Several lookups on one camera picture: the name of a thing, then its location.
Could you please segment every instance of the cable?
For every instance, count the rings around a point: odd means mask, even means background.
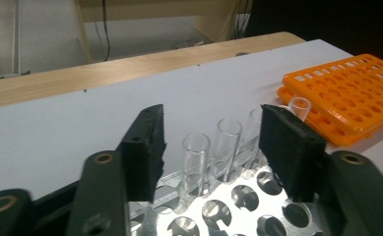
[[[104,61],[108,60],[108,56],[110,55],[110,40],[108,39],[108,31],[107,31],[107,12],[105,11],[105,0],[102,0],[102,21],[104,23],[104,31],[105,37],[107,38],[107,56]]]
[[[98,19],[97,17],[97,14],[96,14],[96,7],[94,7],[94,25],[95,25],[95,28],[96,28],[96,35],[98,36],[98,42],[99,42],[99,49],[101,51],[101,57],[102,57],[102,60],[105,60],[104,58],[104,48],[102,47],[102,41],[101,41],[101,36],[99,35],[99,31],[98,31],[98,25],[96,23],[96,19]]]
[[[242,14],[238,14],[237,19],[233,26],[234,38],[244,37],[245,26],[247,26],[247,23],[249,22],[249,19],[250,19],[250,14],[247,14],[249,8],[250,8],[249,0],[246,0],[244,5],[243,17],[241,16]]]

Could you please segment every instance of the screw hole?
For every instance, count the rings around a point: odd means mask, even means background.
[[[98,164],[106,164],[110,162],[113,158],[114,156],[112,154],[105,153],[96,156],[96,158],[94,158],[94,161]]]
[[[362,158],[354,155],[342,155],[341,156],[342,160],[349,163],[349,164],[354,164],[354,165],[362,165],[364,164],[364,161]]]
[[[0,197],[0,212],[12,207],[17,202],[17,198],[14,196]]]

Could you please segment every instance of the glass test tube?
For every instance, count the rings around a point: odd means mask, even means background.
[[[241,132],[242,126],[236,120],[225,118],[218,122],[214,161],[211,168],[211,174],[216,179],[223,182],[230,181]]]
[[[204,194],[210,139],[200,133],[188,134],[182,141],[184,150],[184,169],[182,185],[185,192],[192,196]]]
[[[257,146],[259,141],[259,133],[261,131],[261,122],[262,122],[262,110],[254,109],[250,111],[249,117],[246,120],[246,123],[243,127],[243,134],[241,138],[241,143],[246,144],[248,142],[253,142]]]

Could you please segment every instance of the clear plastic tube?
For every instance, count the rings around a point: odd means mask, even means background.
[[[204,134],[191,133],[184,138],[182,145],[185,156],[183,189],[188,195],[203,196],[210,139]]]
[[[259,141],[259,133],[261,130],[262,110],[254,109],[250,111],[249,116],[243,126],[243,133],[240,142],[245,145],[248,142],[248,149],[253,150],[257,147]]]
[[[296,117],[304,121],[310,112],[311,102],[303,97],[295,96],[289,101],[288,108]]]
[[[223,182],[230,181],[241,132],[242,126],[236,120],[225,118],[218,122],[213,150],[214,160],[211,167],[211,174],[216,179]]]

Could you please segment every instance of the metal rack hole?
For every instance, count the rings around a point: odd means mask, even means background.
[[[305,228],[310,222],[309,210],[303,204],[285,202],[283,205],[283,214],[289,223],[298,228]]]
[[[200,236],[200,230],[194,220],[178,217],[167,226],[168,235]]]
[[[178,201],[176,189],[169,186],[160,186],[155,190],[152,209],[160,214],[171,213],[178,207]]]
[[[287,236],[283,224],[271,215],[264,215],[258,219],[256,232],[259,236]]]
[[[283,191],[283,187],[274,178],[270,172],[261,172],[257,176],[257,183],[259,188],[268,195],[276,196]]]
[[[202,215],[207,227],[214,230],[223,230],[217,224],[218,221],[222,221],[225,226],[231,224],[230,209],[225,203],[218,200],[206,202],[202,209]]]
[[[244,185],[234,187],[231,191],[231,198],[239,208],[247,208],[249,211],[255,210],[259,205],[259,198],[252,188]]]

